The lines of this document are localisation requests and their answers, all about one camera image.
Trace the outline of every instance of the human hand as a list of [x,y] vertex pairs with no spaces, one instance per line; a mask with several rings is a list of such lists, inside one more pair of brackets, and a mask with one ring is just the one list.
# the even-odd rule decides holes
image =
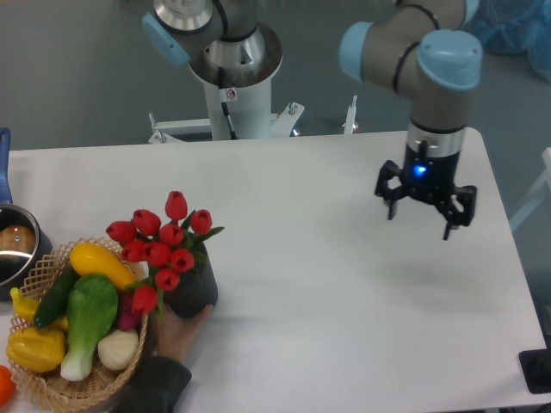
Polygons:
[[183,362],[212,311],[213,306],[207,305],[195,317],[187,319],[180,318],[164,305],[163,317],[160,320],[155,317],[157,355]]

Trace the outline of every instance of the gray floor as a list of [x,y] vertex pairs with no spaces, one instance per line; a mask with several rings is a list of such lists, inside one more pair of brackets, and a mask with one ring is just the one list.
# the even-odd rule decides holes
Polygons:
[[[273,82],[273,109],[306,106],[303,134],[340,133],[358,95],[362,132],[403,130],[409,104],[346,77],[338,43],[358,20],[383,22],[388,2],[265,0],[261,19],[281,37],[284,61]],[[147,118],[206,118],[200,84],[163,61],[146,40],[141,16],[151,0],[0,2],[0,126],[12,149],[144,144]],[[551,84],[524,56],[486,55],[471,126],[481,131],[505,210],[543,172],[551,146]],[[551,201],[515,234],[536,308],[551,303]]]

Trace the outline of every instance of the orange fruit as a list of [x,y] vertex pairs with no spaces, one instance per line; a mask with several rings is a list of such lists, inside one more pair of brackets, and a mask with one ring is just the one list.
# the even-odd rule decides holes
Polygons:
[[11,373],[6,366],[0,365],[0,407],[7,404],[14,393],[15,383],[11,381]]

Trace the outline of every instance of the light blue joint cap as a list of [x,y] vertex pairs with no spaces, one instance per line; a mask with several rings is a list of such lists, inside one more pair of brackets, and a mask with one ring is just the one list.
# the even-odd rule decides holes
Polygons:
[[189,62],[189,55],[180,45],[170,36],[170,34],[161,26],[155,17],[147,13],[141,21],[142,26],[152,41],[155,48],[163,55],[165,59],[173,65],[183,65]]
[[360,82],[362,79],[363,43],[373,23],[358,22],[350,26],[338,48],[338,64],[348,76]]
[[452,90],[470,90],[480,82],[482,45],[469,33],[435,30],[423,37],[418,63],[435,83]]
[[479,9],[480,0],[465,0],[465,21],[463,24],[469,23],[469,21],[473,18],[474,13],[476,13],[476,10]]

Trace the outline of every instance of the robotic arm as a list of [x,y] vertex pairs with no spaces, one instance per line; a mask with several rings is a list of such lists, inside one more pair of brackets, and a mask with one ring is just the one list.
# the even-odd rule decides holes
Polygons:
[[203,83],[214,140],[269,137],[282,46],[257,21],[257,0],[153,0],[142,23],[167,60],[189,63]]
[[[457,187],[454,179],[483,52],[476,38],[455,29],[477,8],[478,0],[402,1],[386,24],[349,28],[339,49],[345,73],[412,101],[404,165],[387,161],[375,188],[388,219],[396,202],[410,196],[446,219],[444,239],[474,216],[476,187]],[[394,177],[400,185],[390,188]]]

